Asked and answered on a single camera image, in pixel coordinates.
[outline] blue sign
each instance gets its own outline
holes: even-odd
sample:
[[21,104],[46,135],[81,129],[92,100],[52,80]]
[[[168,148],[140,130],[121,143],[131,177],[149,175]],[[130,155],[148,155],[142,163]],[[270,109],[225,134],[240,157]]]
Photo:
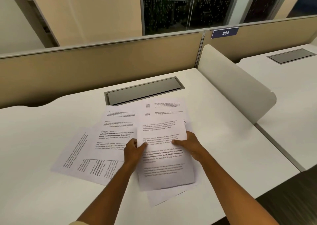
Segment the blue sign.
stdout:
[[227,37],[236,35],[238,33],[239,27],[227,28],[227,29],[216,29],[212,32],[212,39]]

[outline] door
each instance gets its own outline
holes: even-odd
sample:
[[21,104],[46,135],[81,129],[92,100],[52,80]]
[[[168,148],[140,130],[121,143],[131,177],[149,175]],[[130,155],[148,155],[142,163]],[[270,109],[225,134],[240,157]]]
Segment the door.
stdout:
[[266,20],[277,1],[278,0],[253,0],[243,23]]

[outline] white desk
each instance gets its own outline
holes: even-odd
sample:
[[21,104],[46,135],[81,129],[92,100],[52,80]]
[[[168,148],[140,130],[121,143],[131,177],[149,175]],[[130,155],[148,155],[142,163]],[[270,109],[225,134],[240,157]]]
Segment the white desk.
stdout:
[[237,65],[276,94],[276,105],[258,124],[304,171],[317,163],[317,56],[282,65],[267,58],[299,48],[317,54],[317,47],[307,44],[244,58]]
[[[0,110],[0,223],[67,224],[81,214],[103,186],[50,172],[77,129],[93,126],[105,109],[105,91],[174,77],[193,129],[204,147],[253,197],[299,171],[196,69],[61,97],[42,107]],[[224,212],[202,168],[201,182],[154,208],[133,174],[116,224],[206,224]]]

